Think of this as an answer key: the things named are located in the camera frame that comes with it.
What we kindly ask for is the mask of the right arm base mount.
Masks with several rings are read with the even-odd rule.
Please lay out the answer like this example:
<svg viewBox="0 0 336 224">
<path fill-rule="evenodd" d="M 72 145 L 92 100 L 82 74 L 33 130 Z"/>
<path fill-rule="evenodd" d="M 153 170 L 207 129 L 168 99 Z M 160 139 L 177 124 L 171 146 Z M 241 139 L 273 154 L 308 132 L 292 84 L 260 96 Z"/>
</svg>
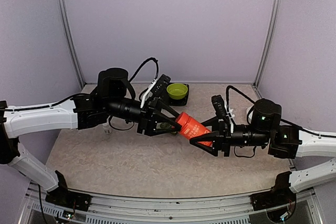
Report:
<svg viewBox="0 0 336 224">
<path fill-rule="evenodd" d="M 274 189 L 255 193 L 250 196 L 251 204 L 254 211 L 278 207 L 281 205 L 295 202 L 296 194 L 289 188 Z"/>
</svg>

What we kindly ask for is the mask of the green pill organizer box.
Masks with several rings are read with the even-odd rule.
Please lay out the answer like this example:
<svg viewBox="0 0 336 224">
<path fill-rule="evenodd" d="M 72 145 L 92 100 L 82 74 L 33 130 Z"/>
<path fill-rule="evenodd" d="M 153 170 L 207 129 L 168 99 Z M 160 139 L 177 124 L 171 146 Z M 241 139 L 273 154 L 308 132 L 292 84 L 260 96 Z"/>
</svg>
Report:
<svg viewBox="0 0 336 224">
<path fill-rule="evenodd" d="M 170 125 L 169 123 L 162 122 L 162 123 L 159 123 L 159 128 L 160 128 L 160 129 L 164 129 L 164 130 L 166 130 L 166 129 L 172 129 L 173 126 Z M 172 135 L 177 135 L 178 132 L 170 132 L 170 134 L 172 134 Z"/>
</svg>

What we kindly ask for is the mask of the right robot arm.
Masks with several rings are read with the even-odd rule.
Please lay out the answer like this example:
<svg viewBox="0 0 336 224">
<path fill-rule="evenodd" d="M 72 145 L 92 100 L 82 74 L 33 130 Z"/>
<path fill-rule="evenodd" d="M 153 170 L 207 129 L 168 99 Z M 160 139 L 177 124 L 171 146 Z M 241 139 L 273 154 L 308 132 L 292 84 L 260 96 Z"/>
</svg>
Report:
<svg viewBox="0 0 336 224">
<path fill-rule="evenodd" d="M 190 144 L 217 156 L 225 157 L 236 147 L 267 148 L 275 158 L 295 159 L 305 156 L 326 156 L 331 159 L 304 170 L 282 173 L 269 192 L 273 205 L 281 204 L 289 190 L 298 193 L 335 179 L 335 133 L 309 131 L 281 117 L 281 106 L 259 99 L 247 114 L 247 124 L 234 124 L 228 103 L 220 95 L 212 97 L 215 117 L 203 122 L 212 132 L 190 139 Z"/>
</svg>

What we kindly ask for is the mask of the red pill bottle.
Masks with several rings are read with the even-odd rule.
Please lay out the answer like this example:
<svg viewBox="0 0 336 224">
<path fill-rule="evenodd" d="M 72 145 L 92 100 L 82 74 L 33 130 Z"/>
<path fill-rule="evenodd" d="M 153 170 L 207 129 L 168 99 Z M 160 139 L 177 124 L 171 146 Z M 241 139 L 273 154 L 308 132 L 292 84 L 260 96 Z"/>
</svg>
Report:
<svg viewBox="0 0 336 224">
<path fill-rule="evenodd" d="M 190 140 L 194 137 L 198 137 L 211 131 L 203 126 L 199 121 L 195 120 L 193 117 L 188 115 L 185 112 L 182 112 L 177 118 L 176 123 L 181 126 L 181 129 L 178 131 L 180 135 L 185 137 L 187 140 Z"/>
</svg>

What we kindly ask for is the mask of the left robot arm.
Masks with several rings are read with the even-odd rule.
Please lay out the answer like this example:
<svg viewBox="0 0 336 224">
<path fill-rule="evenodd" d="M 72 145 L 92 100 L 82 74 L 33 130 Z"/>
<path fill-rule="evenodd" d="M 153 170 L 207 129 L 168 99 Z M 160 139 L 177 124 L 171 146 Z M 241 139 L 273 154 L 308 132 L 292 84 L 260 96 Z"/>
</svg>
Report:
<svg viewBox="0 0 336 224">
<path fill-rule="evenodd" d="M 59 129 L 90 129 L 110 123 L 112 118 L 136 123 L 137 132 L 147 136 L 181 130 L 175 120 L 179 113 L 165 104 L 160 95 L 170 82 L 161 75 L 148 87 L 152 95 L 135 98 L 128 72 L 110 68 L 98 75 L 98 84 L 90 93 L 78 93 L 56 103 L 9 106 L 1 101 L 1 164 L 15 168 L 39 184 L 66 206 L 73 201 L 63 175 L 53 171 L 31 155 L 19 142 L 21 135 Z"/>
</svg>

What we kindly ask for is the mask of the white pill bottle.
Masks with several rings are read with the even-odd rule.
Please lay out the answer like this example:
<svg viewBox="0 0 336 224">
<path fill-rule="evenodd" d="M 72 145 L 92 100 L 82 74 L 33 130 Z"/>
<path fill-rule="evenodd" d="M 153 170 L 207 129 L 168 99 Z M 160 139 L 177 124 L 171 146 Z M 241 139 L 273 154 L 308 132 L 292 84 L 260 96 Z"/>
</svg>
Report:
<svg viewBox="0 0 336 224">
<path fill-rule="evenodd" d="M 102 127 L 103 127 L 103 130 L 104 130 L 105 134 L 111 134 L 112 129 L 111 129 L 109 123 L 102 124 Z"/>
</svg>

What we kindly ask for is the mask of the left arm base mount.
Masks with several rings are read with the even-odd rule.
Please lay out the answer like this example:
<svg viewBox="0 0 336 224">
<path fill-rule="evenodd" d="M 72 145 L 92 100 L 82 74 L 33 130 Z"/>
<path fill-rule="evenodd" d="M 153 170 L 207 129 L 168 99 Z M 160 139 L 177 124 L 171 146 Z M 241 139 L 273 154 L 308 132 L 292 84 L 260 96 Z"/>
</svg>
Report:
<svg viewBox="0 0 336 224">
<path fill-rule="evenodd" d="M 64 188 L 56 188 L 48 192 L 46 202 L 73 210 L 88 211 L 92 197 L 89 194 L 78 193 Z"/>
</svg>

